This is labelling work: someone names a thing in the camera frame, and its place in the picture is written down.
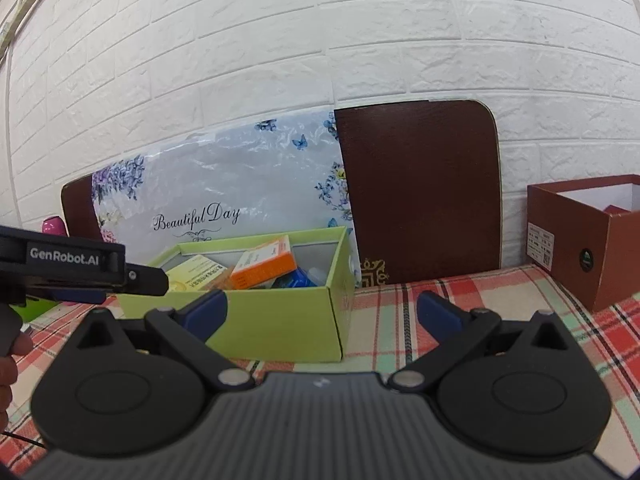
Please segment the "person's left hand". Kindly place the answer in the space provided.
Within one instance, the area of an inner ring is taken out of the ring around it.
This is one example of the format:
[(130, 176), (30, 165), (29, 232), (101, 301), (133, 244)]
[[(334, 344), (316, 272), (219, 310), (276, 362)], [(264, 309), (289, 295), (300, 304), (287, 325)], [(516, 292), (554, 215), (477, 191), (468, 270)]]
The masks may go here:
[(7, 356), (0, 359), (0, 431), (8, 426), (8, 408), (13, 399), (12, 386), (17, 382), (16, 356), (27, 356), (34, 348), (29, 334), (19, 334)]

